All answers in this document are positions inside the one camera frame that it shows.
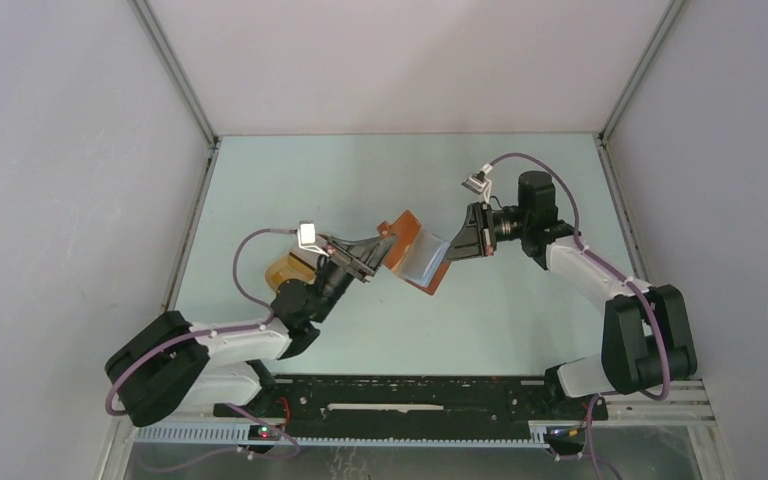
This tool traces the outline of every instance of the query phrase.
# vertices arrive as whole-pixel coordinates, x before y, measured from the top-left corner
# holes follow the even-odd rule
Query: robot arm
[[[303,248],[319,248],[307,238],[312,227],[302,224],[297,232]],[[325,320],[355,279],[368,282],[396,241],[320,238],[326,240],[321,253],[328,260],[311,284],[295,279],[281,283],[271,304],[274,319],[205,325],[167,311],[108,360],[105,371],[114,385],[126,370],[133,370],[118,394],[135,426],[151,425],[179,409],[248,404],[270,380],[260,361],[307,349],[319,336],[313,324]],[[183,341],[162,348],[174,339]]]
[[[687,311],[675,287],[653,287],[632,277],[619,279],[616,267],[588,254],[584,239],[579,236],[576,242],[573,227],[558,219],[555,187],[548,173],[530,171],[520,175],[518,204],[500,210],[493,210],[486,202],[486,173],[482,170],[464,182],[485,201],[468,206],[464,226],[452,241],[446,259],[490,256],[498,242],[519,240],[528,257],[572,283],[605,319],[601,354],[546,371],[552,397],[576,398],[608,391],[629,394],[663,382],[656,342],[644,330],[648,318],[629,283],[654,305],[671,378],[685,378],[696,372]]]

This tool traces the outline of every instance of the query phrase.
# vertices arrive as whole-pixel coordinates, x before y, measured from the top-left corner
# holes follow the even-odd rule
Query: black mounting plate
[[[580,421],[588,399],[546,401],[543,377],[275,375],[259,397],[284,397],[291,410],[287,433],[310,438],[515,440],[530,438],[529,420]],[[250,405],[257,404],[255,399]],[[283,418],[281,402],[262,417]],[[423,404],[439,410],[331,409],[333,404]],[[238,417],[216,405],[217,417]],[[604,405],[594,419],[606,420]]]

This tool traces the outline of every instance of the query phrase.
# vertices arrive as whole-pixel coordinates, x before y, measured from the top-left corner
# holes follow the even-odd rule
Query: cable
[[[113,400],[116,396],[116,393],[119,391],[119,389],[122,387],[122,385],[128,380],[128,378],[131,377],[131,375],[134,374],[137,369],[139,369],[141,366],[145,365],[146,362],[157,356],[158,354],[164,352],[166,349],[173,347],[175,345],[178,345],[179,343],[185,342],[187,340],[192,340],[199,337],[204,337],[208,335],[224,335],[229,333],[239,333],[239,332],[246,332],[250,330],[258,330],[262,327],[268,326],[272,321],[275,319],[275,314],[272,311],[272,307],[263,300],[254,297],[253,295],[249,294],[245,288],[243,288],[242,284],[240,283],[239,278],[237,277],[237,266],[240,260],[240,254],[243,251],[243,248],[246,246],[246,244],[251,241],[254,237],[257,237],[258,235],[262,235],[265,233],[277,233],[277,234],[283,234],[283,235],[293,235],[296,233],[296,230],[294,229],[282,229],[282,228],[263,228],[260,230],[256,230],[252,233],[250,233],[246,238],[243,239],[242,242],[240,242],[240,245],[237,247],[236,252],[234,253],[234,261],[232,262],[232,272],[231,276],[234,279],[234,285],[237,287],[237,290],[245,297],[247,300],[254,302],[264,308],[267,309],[268,314],[266,318],[261,322],[251,323],[247,325],[235,325],[232,327],[218,327],[214,329],[203,329],[203,330],[197,330],[190,333],[185,333],[183,335],[179,335],[177,337],[171,338],[160,345],[157,345],[156,347],[152,348],[148,352],[146,352],[143,356],[138,358],[133,364],[131,364],[128,368],[125,369],[124,372],[122,372],[121,375],[119,375],[119,378],[116,379],[115,382],[113,382],[113,385],[110,387],[110,390],[107,392],[107,397],[105,398],[105,410],[109,415],[112,416],[122,416],[126,415],[127,412],[125,410],[117,410],[113,407]],[[281,455],[265,455],[260,454],[257,452],[252,452],[246,449],[243,449],[242,447],[224,447],[217,450],[212,450],[210,452],[205,453],[204,455],[201,455],[199,457],[196,457],[194,459],[188,460],[182,464],[175,465],[172,467],[162,467],[162,468],[155,468],[148,465],[145,465],[142,463],[142,460],[140,458],[137,459],[137,461],[140,463],[140,466],[145,468],[146,470],[157,472],[157,473],[166,473],[166,472],[173,472],[176,470],[180,470],[183,468],[190,467],[192,465],[195,465],[196,463],[199,463],[200,461],[210,458],[214,455],[219,455],[223,453],[230,453],[230,452],[239,452],[239,451],[247,451],[249,454],[249,457],[260,457],[260,458],[269,458],[273,460],[279,460],[279,459],[285,459],[285,458],[291,458],[299,453],[299,450],[301,447],[299,446],[299,443],[296,441],[295,438],[287,434],[281,429],[275,428],[272,425],[267,424],[266,422],[260,420],[259,418],[255,417],[254,415],[251,415],[250,413],[246,412],[242,408],[226,404],[228,408],[235,411],[236,413],[242,415],[243,417],[251,420],[252,422],[267,428],[269,431],[274,432],[279,437],[282,437],[289,441],[293,446],[295,447],[292,453],[289,454],[281,454]],[[290,415],[290,407],[288,403],[285,403],[285,407],[287,409],[287,418],[289,418]]]
[[[667,396],[670,394],[670,364],[669,360],[667,359],[667,348],[664,344],[664,337],[661,335],[661,329],[658,327],[658,319],[655,318],[655,312],[652,310],[652,306],[649,304],[649,301],[646,299],[645,296],[643,296],[643,292],[640,290],[640,288],[635,285],[633,282],[630,281],[630,277],[623,275],[622,272],[620,272],[616,267],[610,264],[607,260],[600,257],[596,253],[594,253],[592,250],[587,248],[587,246],[584,244],[584,242],[581,240],[581,233],[579,232],[579,226],[580,226],[580,217],[578,213],[578,203],[575,201],[575,197],[572,194],[572,191],[567,186],[566,182],[561,179],[560,175],[558,175],[554,170],[552,170],[549,165],[546,165],[542,161],[532,157],[531,155],[526,155],[524,153],[519,152],[511,152],[506,153],[504,155],[501,155],[499,157],[496,157],[495,159],[491,160],[488,165],[491,167],[495,167],[496,164],[503,160],[507,160],[508,158],[522,158],[528,161],[531,161],[535,164],[537,164],[540,168],[546,171],[549,175],[552,176],[557,182],[558,185],[561,186],[561,188],[564,190],[564,193],[566,193],[567,198],[569,198],[570,205],[572,206],[572,216],[573,216],[573,241],[575,242],[575,245],[578,247],[579,250],[581,250],[584,255],[587,257],[590,257],[594,262],[599,264],[602,268],[607,270],[611,275],[617,278],[617,280],[620,280],[623,282],[624,285],[628,286],[628,289],[634,293],[634,295],[637,297],[637,300],[643,305],[643,310],[646,312],[646,317],[649,320],[649,326],[652,327],[652,334],[655,337],[655,345],[658,348],[658,356],[660,357],[661,361],[661,376],[662,376],[662,387],[661,392],[659,394],[653,394],[646,390],[643,390],[641,393],[646,395],[647,397],[653,399],[653,400],[665,400]]]
[[[496,205],[499,207],[499,210],[502,209],[502,202],[499,200],[499,197],[496,195],[490,195],[490,200],[496,200]]]
[[[549,452],[552,456],[555,457],[555,461],[560,462],[589,458],[590,461],[593,462],[593,469],[596,472],[596,478],[599,480],[602,480],[602,472],[599,469],[599,465],[603,465],[608,468],[614,474],[614,476],[617,477],[617,480],[623,480],[619,469],[617,469],[611,462],[596,455],[596,447],[593,442],[593,408],[596,406],[600,398],[602,398],[602,396],[599,394],[593,395],[593,398],[590,399],[590,403],[587,405],[587,414],[584,417],[584,421],[586,423],[586,434],[584,437],[584,446],[582,447],[582,450],[586,447],[589,449],[590,453],[581,453],[578,455],[559,455],[552,447],[549,447]]]
[[[275,400],[275,403],[281,403],[284,405],[284,430],[287,430],[287,425],[290,424],[290,417],[292,416],[292,413],[290,412],[290,402],[287,400],[287,397],[281,397],[278,400]]]
[[[143,461],[142,456],[138,455],[137,459],[136,459],[137,465],[139,465],[140,468],[142,468],[144,470],[147,470],[149,472],[152,472],[152,473],[171,473],[171,472],[177,472],[179,470],[183,470],[185,468],[192,467],[193,465],[196,465],[197,463],[200,463],[201,461],[206,460],[206,459],[208,459],[210,457],[214,457],[216,455],[224,455],[226,453],[242,453],[242,452],[246,452],[248,454],[247,458],[249,458],[249,459],[254,458],[254,457],[259,457],[259,458],[266,458],[266,459],[269,459],[269,460],[286,460],[288,458],[295,457],[301,451],[301,446],[299,445],[299,442],[294,437],[292,437],[289,434],[287,434],[285,431],[281,430],[280,428],[276,428],[276,427],[273,427],[272,425],[269,425],[268,423],[266,423],[263,420],[255,417],[254,415],[246,412],[245,410],[243,410],[242,408],[240,408],[240,407],[238,407],[236,405],[232,405],[230,403],[226,403],[225,405],[228,408],[234,410],[236,413],[238,413],[238,414],[246,417],[247,419],[251,420],[252,422],[254,422],[254,423],[256,423],[256,424],[258,424],[258,425],[260,425],[262,427],[265,427],[269,431],[274,432],[274,433],[278,434],[279,436],[281,436],[282,438],[286,439],[288,442],[290,442],[293,445],[293,451],[290,452],[290,453],[283,453],[283,454],[279,454],[279,455],[269,455],[269,454],[265,454],[265,453],[253,452],[251,450],[243,448],[242,446],[222,447],[222,448],[217,448],[215,450],[211,450],[211,451],[209,451],[209,452],[207,452],[205,454],[199,455],[198,457],[191,458],[190,460],[187,460],[186,462],[179,463],[177,465],[172,465],[172,466],[169,466],[169,467],[155,467],[155,466],[152,466],[152,465],[148,465],[148,464],[146,464]],[[290,410],[289,410],[289,407],[287,407],[287,408],[288,408],[287,409],[287,416],[289,418]]]

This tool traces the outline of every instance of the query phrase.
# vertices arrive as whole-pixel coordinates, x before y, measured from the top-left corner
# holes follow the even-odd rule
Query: white bracket
[[[491,191],[493,190],[493,180],[490,180],[489,178],[484,180],[485,183],[487,183],[487,187],[484,189],[483,192],[481,192],[481,198],[484,200],[484,203],[490,203],[490,195]]]
[[[296,230],[296,238],[298,238],[299,248],[302,250],[329,256],[328,252],[316,244],[316,227],[313,222],[300,222],[299,229]]]

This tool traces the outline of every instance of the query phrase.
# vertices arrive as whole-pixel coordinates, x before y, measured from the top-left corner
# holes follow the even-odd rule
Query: white wall
[[[669,0],[154,0],[220,134],[593,132]]]
[[[205,157],[125,0],[0,1],[0,479],[92,474]]]
[[[613,139],[740,478],[768,478],[768,2],[694,1]]]

